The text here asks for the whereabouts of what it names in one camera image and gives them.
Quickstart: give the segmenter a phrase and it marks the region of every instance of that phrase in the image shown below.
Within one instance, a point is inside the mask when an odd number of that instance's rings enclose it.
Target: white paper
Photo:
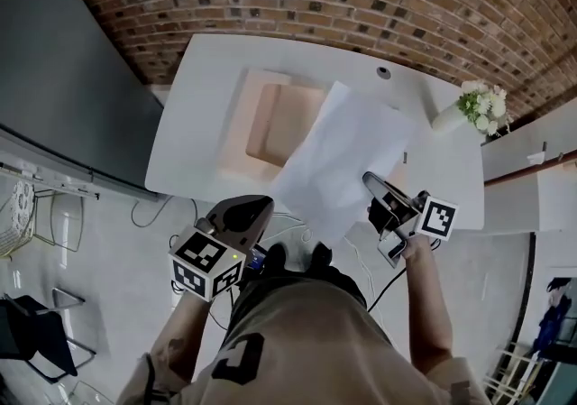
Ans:
[[[527,159],[531,166],[536,164],[543,164],[545,162],[545,152],[534,153],[532,155],[527,155]]]
[[[371,203],[362,175],[371,170],[386,178],[413,129],[399,111],[335,82],[270,193],[307,223],[315,239],[332,247]]]

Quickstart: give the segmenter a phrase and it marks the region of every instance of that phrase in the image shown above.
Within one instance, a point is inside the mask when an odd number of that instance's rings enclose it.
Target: bouquet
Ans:
[[[507,92],[504,89],[499,86],[489,87],[477,80],[464,81],[461,90],[463,94],[457,101],[457,107],[479,131],[487,135],[499,135],[497,130],[505,125],[510,133],[508,124],[512,118],[507,113]]]

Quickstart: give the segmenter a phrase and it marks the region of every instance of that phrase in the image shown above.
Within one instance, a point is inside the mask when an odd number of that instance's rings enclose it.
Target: gray floor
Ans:
[[[9,188],[0,179],[0,193]],[[169,316],[173,304],[169,285],[167,252],[169,238],[194,217],[192,202],[174,198],[158,220],[148,228],[130,221],[134,201],[109,197],[85,201],[85,224],[77,253],[63,251],[34,239],[14,254],[11,262],[0,261],[0,290],[12,296],[30,294],[47,302],[50,288],[60,286],[87,300],[82,308],[64,316],[67,330],[92,346],[96,360],[80,370],[79,377],[50,386],[26,364],[0,361],[0,373],[23,404],[60,403],[77,380],[89,383],[111,400],[117,398],[136,359],[150,348]],[[159,205],[142,203],[137,221],[150,220]],[[209,205],[199,204],[200,213]],[[40,211],[38,229],[48,234],[49,211]],[[55,234],[68,230],[69,246],[78,237],[79,221],[69,217],[54,223]],[[265,236],[297,223],[275,217]],[[347,235],[358,247],[362,262],[372,274],[374,288],[382,287],[397,272],[376,249],[377,236],[367,226],[355,226]],[[282,239],[291,251],[288,266],[299,269],[307,263],[314,237],[304,227],[294,228],[266,245]],[[444,295],[453,321],[454,353],[469,358],[478,378],[494,365],[495,349],[508,339],[515,322],[522,291],[528,249],[528,235],[473,236],[453,233],[448,244],[436,252]],[[367,300],[371,285],[362,262],[346,242],[334,250],[334,265],[351,275]],[[391,287],[379,304],[384,328],[399,351],[408,354],[408,299],[404,277]],[[224,325],[230,313],[228,298],[219,298],[213,314]],[[199,362],[207,365],[215,356],[224,332],[212,320],[206,325]],[[73,353],[78,359],[79,352]]]

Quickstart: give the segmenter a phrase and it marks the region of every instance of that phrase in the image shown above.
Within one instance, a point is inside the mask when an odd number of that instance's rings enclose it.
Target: white wall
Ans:
[[[541,152],[547,142],[545,159],[577,149],[577,99],[550,114],[482,147],[485,180],[494,179],[529,166],[527,155]]]
[[[577,173],[556,166],[537,173],[538,230],[570,230],[577,226]]]
[[[539,229],[539,195],[536,174],[485,189],[486,235],[519,234]]]
[[[577,226],[577,172],[562,165],[485,189],[486,235]]]

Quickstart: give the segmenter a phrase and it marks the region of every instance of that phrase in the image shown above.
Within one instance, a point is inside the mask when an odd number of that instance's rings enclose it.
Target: person's arm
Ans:
[[[428,237],[409,238],[403,255],[407,263],[411,363],[427,374],[453,357],[453,329]]]
[[[152,360],[191,382],[210,303],[185,291],[151,349]]]

